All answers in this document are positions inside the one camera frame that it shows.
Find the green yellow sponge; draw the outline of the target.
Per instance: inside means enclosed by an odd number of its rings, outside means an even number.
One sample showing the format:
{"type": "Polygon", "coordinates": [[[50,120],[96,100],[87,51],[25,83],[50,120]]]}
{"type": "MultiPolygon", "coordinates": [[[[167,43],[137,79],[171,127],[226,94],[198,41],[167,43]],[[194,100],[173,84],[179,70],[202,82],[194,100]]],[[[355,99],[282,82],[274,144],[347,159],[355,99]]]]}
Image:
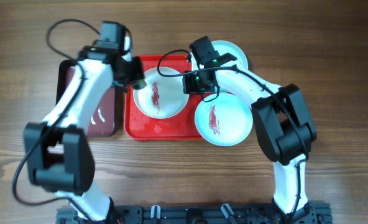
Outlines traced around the green yellow sponge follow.
{"type": "Polygon", "coordinates": [[[147,86],[147,83],[145,80],[136,80],[131,84],[131,87],[133,90],[141,90],[147,86]]]}

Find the light blue back plate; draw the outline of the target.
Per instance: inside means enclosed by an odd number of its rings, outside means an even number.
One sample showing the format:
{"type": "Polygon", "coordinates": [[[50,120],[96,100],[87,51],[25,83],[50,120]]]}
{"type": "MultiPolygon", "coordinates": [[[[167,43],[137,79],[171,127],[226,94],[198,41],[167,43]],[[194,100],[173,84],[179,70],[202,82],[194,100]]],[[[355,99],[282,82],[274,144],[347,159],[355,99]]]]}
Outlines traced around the light blue back plate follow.
{"type": "MultiPolygon", "coordinates": [[[[234,43],[225,40],[211,41],[215,50],[218,51],[219,57],[214,59],[212,62],[206,65],[196,66],[195,59],[193,58],[192,52],[188,59],[191,60],[191,69],[196,72],[212,72],[215,76],[216,68],[221,67],[223,64],[230,61],[238,61],[242,66],[248,68],[248,61],[245,53],[234,43]]],[[[216,92],[219,91],[218,83],[216,81],[216,92]]]]}

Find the light blue plate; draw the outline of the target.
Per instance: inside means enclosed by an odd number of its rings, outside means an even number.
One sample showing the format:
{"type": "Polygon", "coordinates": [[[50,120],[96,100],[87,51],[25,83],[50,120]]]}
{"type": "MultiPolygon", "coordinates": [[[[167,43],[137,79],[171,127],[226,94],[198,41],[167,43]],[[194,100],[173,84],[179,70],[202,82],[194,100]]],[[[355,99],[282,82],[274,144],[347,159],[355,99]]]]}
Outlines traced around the light blue plate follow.
{"type": "Polygon", "coordinates": [[[250,134],[253,118],[250,108],[230,93],[207,96],[195,111],[195,126],[203,139],[217,146],[239,144],[250,134]]]}
{"type": "MultiPolygon", "coordinates": [[[[214,59],[212,62],[206,65],[196,66],[195,59],[193,58],[192,52],[188,59],[191,60],[191,69],[196,72],[212,72],[215,76],[216,68],[221,67],[223,64],[230,61],[238,61],[242,66],[248,68],[248,61],[245,53],[234,43],[225,40],[211,41],[215,50],[218,51],[219,57],[214,59]]],[[[216,92],[219,91],[218,83],[216,81],[216,92]]]]}

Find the white plate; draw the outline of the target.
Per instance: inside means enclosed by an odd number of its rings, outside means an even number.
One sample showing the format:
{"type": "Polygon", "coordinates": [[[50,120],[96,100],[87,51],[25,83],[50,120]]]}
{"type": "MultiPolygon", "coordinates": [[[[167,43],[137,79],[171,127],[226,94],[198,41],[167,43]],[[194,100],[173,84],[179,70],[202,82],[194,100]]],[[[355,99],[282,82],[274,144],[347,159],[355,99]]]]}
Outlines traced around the white plate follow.
{"type": "Polygon", "coordinates": [[[133,97],[138,109],[151,118],[171,118],[188,103],[182,77],[163,77],[154,67],[145,72],[145,83],[144,88],[133,91],[133,97]]]}

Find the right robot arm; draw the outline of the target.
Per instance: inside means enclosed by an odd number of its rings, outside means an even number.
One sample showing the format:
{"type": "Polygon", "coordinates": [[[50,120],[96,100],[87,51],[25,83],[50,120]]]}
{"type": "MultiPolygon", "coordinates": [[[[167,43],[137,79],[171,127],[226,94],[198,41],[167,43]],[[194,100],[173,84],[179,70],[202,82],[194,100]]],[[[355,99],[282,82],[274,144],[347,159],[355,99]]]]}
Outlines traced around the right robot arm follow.
{"type": "Polygon", "coordinates": [[[187,60],[195,83],[223,88],[251,109],[259,146],[274,166],[275,206],[287,219],[305,216],[305,165],[316,129],[300,89],[265,81],[229,53],[189,54],[187,60]]]}

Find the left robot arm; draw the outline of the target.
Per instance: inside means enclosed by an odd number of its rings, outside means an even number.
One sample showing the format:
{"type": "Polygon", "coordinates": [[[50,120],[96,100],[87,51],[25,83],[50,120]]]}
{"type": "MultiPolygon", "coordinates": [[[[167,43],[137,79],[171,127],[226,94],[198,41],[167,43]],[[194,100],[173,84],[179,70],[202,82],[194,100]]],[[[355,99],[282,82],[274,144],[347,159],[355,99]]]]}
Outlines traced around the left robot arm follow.
{"type": "Polygon", "coordinates": [[[82,223],[117,223],[114,202],[94,182],[95,162],[86,134],[105,92],[144,79],[140,57],[118,49],[86,46],[75,74],[54,109],[24,129],[29,180],[57,200],[67,200],[82,223]]]}

